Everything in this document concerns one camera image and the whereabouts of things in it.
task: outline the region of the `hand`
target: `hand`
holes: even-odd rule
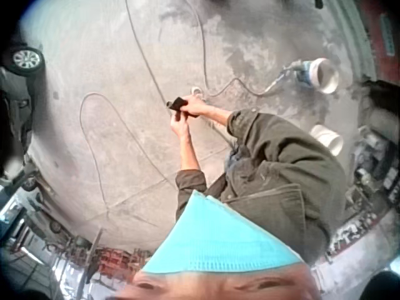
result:
[[[181,107],[181,111],[184,111],[185,113],[200,116],[204,114],[208,108],[208,105],[198,96],[189,95],[182,97],[182,99],[188,102],[187,105]]]
[[[188,114],[177,111],[171,117],[171,129],[179,138],[190,138]]]

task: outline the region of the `workshop equipment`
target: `workshop equipment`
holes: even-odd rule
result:
[[[296,79],[308,88],[314,88],[323,94],[332,94],[339,85],[339,73],[332,62],[326,58],[303,61],[297,67]]]
[[[336,132],[326,128],[323,125],[315,125],[310,135],[319,141],[322,145],[327,147],[333,156],[337,156],[343,147],[343,138]]]

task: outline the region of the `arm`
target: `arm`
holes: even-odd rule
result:
[[[190,134],[179,138],[181,144],[181,170],[200,170]]]
[[[255,161],[266,161],[265,177],[278,174],[301,186],[304,208],[311,219],[328,219],[334,228],[344,209],[345,174],[336,158],[320,142],[290,122],[256,111],[227,112],[189,96],[185,110],[225,126]]]
[[[203,193],[207,189],[206,177],[200,171],[200,165],[194,152],[187,118],[184,113],[177,113],[171,118],[171,128],[178,136],[181,148],[181,170],[176,176],[177,220],[183,213],[193,190]]]

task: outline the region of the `person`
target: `person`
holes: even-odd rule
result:
[[[309,266],[340,225],[342,167],[280,117],[184,99],[171,119],[181,147],[177,222],[117,299],[320,299]],[[209,187],[188,115],[237,138],[226,172]]]

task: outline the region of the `electrical cord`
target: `electrical cord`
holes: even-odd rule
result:
[[[112,110],[117,114],[119,120],[124,124],[125,129],[128,131],[129,135],[132,137],[132,139],[135,141],[135,143],[137,144],[137,146],[139,147],[140,151],[143,153],[143,155],[146,157],[146,159],[150,162],[151,166],[161,175],[161,177],[166,180],[167,178],[164,176],[164,174],[160,171],[160,169],[158,169],[158,167],[153,163],[153,161],[150,159],[150,157],[148,156],[148,154],[145,152],[145,150],[143,149],[142,145],[139,143],[138,139],[136,138],[136,136],[132,133],[132,131],[128,128],[128,125],[124,122],[124,120],[122,119],[121,115],[119,114],[119,112],[117,111],[117,109],[115,108],[114,104],[103,94],[99,93],[99,92],[90,92],[88,94],[86,94],[83,97],[83,100],[81,102],[81,107],[79,108],[79,125],[81,127],[83,136],[85,138],[86,144],[89,147],[89,150],[92,154],[93,157],[93,161],[94,161],[94,165],[96,167],[96,173],[97,173],[97,178],[99,181],[99,187],[100,187],[100,191],[101,191],[101,197],[102,197],[102,201],[106,207],[106,212],[107,212],[107,219],[108,219],[108,214],[109,214],[109,207],[108,204],[106,202],[106,197],[104,195],[104,189],[103,189],[103,182],[101,180],[101,176],[100,176],[100,171],[99,171],[99,164],[97,162],[96,156],[94,155],[94,151],[92,146],[90,145],[89,139],[86,135],[85,130],[83,129],[83,123],[82,123],[82,111],[83,111],[83,107],[84,104],[86,102],[86,100],[90,97],[90,96],[99,96],[102,99],[104,99],[111,107]]]
[[[196,17],[196,21],[197,21],[197,26],[199,28],[199,32],[201,35],[201,41],[202,41],[202,70],[203,70],[203,81],[204,81],[204,86],[206,87],[207,90],[207,95],[211,98],[215,98],[218,97],[219,95],[221,95],[229,86],[231,86],[235,81],[237,81],[247,92],[249,92],[250,94],[252,94],[253,96],[256,97],[262,97],[265,96],[270,90],[271,87],[267,87],[264,91],[262,92],[256,92],[253,91],[252,89],[250,89],[249,87],[246,86],[246,84],[243,82],[242,79],[240,79],[239,77],[234,77],[232,78],[228,83],[226,83],[222,89],[220,89],[219,91],[215,92],[215,93],[211,93],[210,92],[210,87],[208,84],[208,76],[207,76],[207,52],[206,52],[206,39],[204,37],[204,29],[203,29],[203,25],[201,23],[200,20],[200,16],[198,14],[198,12],[196,11],[196,8],[192,5],[192,3],[189,0],[184,0],[187,5],[190,7],[192,13],[194,14],[194,16]]]
[[[278,76],[278,78],[277,78],[274,82],[272,82],[263,92],[256,92],[256,91],[253,91],[252,89],[250,89],[250,88],[248,88],[248,87],[246,86],[246,84],[242,81],[242,79],[240,79],[240,78],[238,78],[238,77],[234,77],[234,78],[232,78],[227,84],[225,84],[224,87],[223,87],[222,89],[220,89],[218,92],[211,93],[211,92],[210,92],[211,89],[210,89],[209,84],[208,84],[208,76],[207,76],[206,40],[205,40],[205,37],[204,37],[203,25],[202,25],[202,23],[201,23],[199,14],[198,14],[198,12],[196,11],[195,7],[194,7],[188,0],[184,0],[184,1],[187,3],[187,5],[190,7],[192,13],[193,13],[194,16],[196,17],[197,26],[198,26],[199,31],[200,31],[201,40],[202,40],[203,81],[204,81],[204,86],[205,86],[205,88],[206,88],[206,90],[207,90],[207,95],[208,95],[210,98],[215,98],[215,97],[218,97],[219,95],[221,95],[221,94],[222,94],[229,86],[231,86],[235,81],[237,81],[237,82],[238,82],[247,92],[249,92],[250,94],[252,94],[252,95],[254,95],[254,96],[257,96],[257,97],[265,96],[265,95],[271,90],[271,88],[272,88],[276,83],[278,83],[280,80],[282,80],[283,78],[285,78],[285,77],[287,76],[289,67],[284,67],[284,69],[282,70],[282,72],[280,73],[280,75]],[[142,56],[142,58],[143,58],[143,61],[144,61],[145,65],[146,65],[146,68],[147,68],[147,70],[149,71],[149,74],[150,74],[150,76],[151,76],[151,79],[152,79],[154,85],[156,86],[156,89],[157,89],[157,92],[158,92],[158,94],[159,94],[159,96],[160,96],[160,98],[161,98],[161,101],[162,101],[163,104],[165,105],[165,104],[167,103],[167,101],[166,101],[166,99],[165,99],[165,97],[164,97],[163,92],[161,91],[161,88],[159,87],[159,84],[158,84],[158,82],[157,82],[157,79],[156,79],[156,77],[155,77],[155,75],[154,75],[154,73],[153,73],[153,70],[151,69],[151,66],[150,66],[150,64],[149,64],[149,61],[147,60],[147,57],[146,57],[146,55],[145,55],[145,53],[144,53],[144,51],[143,51],[143,48],[142,48],[142,46],[141,46],[141,43],[140,43],[140,41],[139,41],[139,39],[138,39],[138,35],[136,34],[136,30],[135,30],[134,25],[133,25],[133,20],[132,20],[131,12],[130,12],[130,10],[129,10],[128,0],[125,0],[125,7],[126,7],[127,15],[128,15],[128,18],[129,18],[129,23],[130,23],[130,26],[131,26],[131,30],[132,30],[132,33],[133,33],[133,36],[134,36],[136,45],[137,45],[137,47],[139,48],[139,51],[140,51],[140,53],[141,53],[141,56]],[[153,168],[162,176],[162,178],[163,178],[164,180],[166,180],[167,182],[168,182],[168,180],[166,179],[166,177],[164,176],[164,174],[157,168],[157,166],[153,163],[153,161],[150,159],[150,157],[147,155],[147,153],[145,152],[144,148],[143,148],[142,145],[139,143],[138,139],[134,136],[134,134],[131,132],[131,130],[128,128],[127,124],[123,121],[121,115],[118,113],[117,109],[116,109],[115,106],[112,104],[112,102],[111,102],[105,95],[103,95],[103,94],[101,94],[101,93],[99,93],[99,92],[90,92],[90,93],[86,94],[86,95],[84,96],[82,102],[81,102],[81,107],[80,107],[80,109],[79,109],[79,124],[80,124],[81,130],[82,130],[82,133],[83,133],[83,135],[84,135],[85,141],[86,141],[86,143],[87,143],[87,146],[89,147],[89,150],[90,150],[91,155],[92,155],[92,157],[93,157],[94,165],[95,165],[95,167],[96,167],[97,178],[98,178],[98,181],[99,181],[99,188],[100,188],[100,191],[101,191],[102,201],[103,201],[103,203],[104,203],[104,206],[106,207],[106,216],[107,216],[107,219],[109,219],[109,206],[108,206],[108,204],[107,204],[107,202],[106,202],[106,198],[105,198],[105,195],[104,195],[103,182],[102,182],[102,180],[101,180],[98,162],[97,162],[97,159],[96,159],[96,157],[95,157],[95,155],[94,155],[94,151],[93,151],[93,149],[92,149],[92,147],[91,147],[91,145],[90,145],[90,143],[89,143],[89,139],[88,139],[88,137],[86,136],[86,133],[85,133],[85,131],[84,131],[84,129],[83,129],[83,124],[82,124],[82,111],[83,111],[84,103],[85,103],[86,99],[87,99],[89,96],[93,96],[93,95],[97,95],[97,96],[103,98],[103,99],[112,107],[112,109],[114,110],[114,112],[117,114],[118,118],[119,118],[119,119],[121,120],[121,122],[124,124],[124,127],[127,129],[129,135],[133,138],[133,140],[136,142],[136,144],[137,144],[138,147],[140,148],[141,152],[145,155],[146,159],[150,162],[150,164],[153,166]],[[169,109],[167,109],[167,108],[166,108],[166,110],[167,110],[167,112],[169,113],[169,115],[171,115],[171,111],[170,111]],[[208,122],[208,121],[205,120],[205,119],[203,119],[203,120],[206,122],[206,124],[207,124],[211,129],[213,129],[216,133],[218,133],[218,134],[227,142],[227,144],[233,149],[233,147],[234,147],[233,143],[232,143],[229,139],[227,139],[227,138],[224,136],[224,134],[223,134],[222,132],[220,132],[218,129],[216,129],[216,128],[214,127],[214,124],[212,124],[211,122]]]

